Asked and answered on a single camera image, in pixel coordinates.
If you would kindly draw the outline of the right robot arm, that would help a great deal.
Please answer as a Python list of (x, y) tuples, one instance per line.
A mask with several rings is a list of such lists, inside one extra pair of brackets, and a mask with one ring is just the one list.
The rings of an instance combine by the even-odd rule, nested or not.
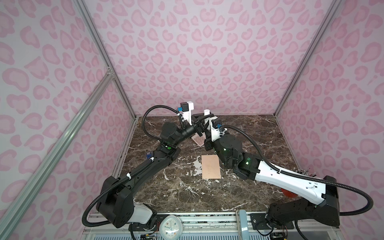
[(260, 155), (245, 152), (242, 142), (235, 136), (217, 129), (206, 131), (205, 148), (215, 150), (225, 168), (232, 169), (240, 179), (272, 184), (300, 196), (289, 203), (271, 204), (266, 215), (271, 225), (307, 219), (331, 227), (340, 225), (336, 187), (323, 184), (321, 179), (305, 180), (303, 175), (292, 177), (292, 171), (284, 175), (282, 168), (275, 171)]

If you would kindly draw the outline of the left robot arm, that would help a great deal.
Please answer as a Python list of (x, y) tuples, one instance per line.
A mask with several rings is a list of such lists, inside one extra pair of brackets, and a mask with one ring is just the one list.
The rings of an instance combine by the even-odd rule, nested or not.
[(134, 196), (155, 174), (178, 158), (181, 152), (180, 143), (195, 134), (202, 135), (207, 130), (210, 117), (211, 115), (192, 117), (193, 122), (186, 123), (184, 128), (166, 122), (162, 127), (160, 144), (149, 159), (124, 177), (109, 177), (104, 181), (100, 195), (91, 205), (95, 206), (106, 220), (92, 223), (92, 226), (112, 224), (121, 228), (127, 223), (140, 223), (152, 228), (155, 224), (155, 210), (145, 204), (136, 204)]

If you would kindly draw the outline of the peach envelope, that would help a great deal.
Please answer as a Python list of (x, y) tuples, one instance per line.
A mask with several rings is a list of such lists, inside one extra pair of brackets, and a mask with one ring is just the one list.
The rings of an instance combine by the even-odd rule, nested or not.
[(202, 156), (202, 178), (204, 180), (221, 179), (220, 162), (217, 155)]

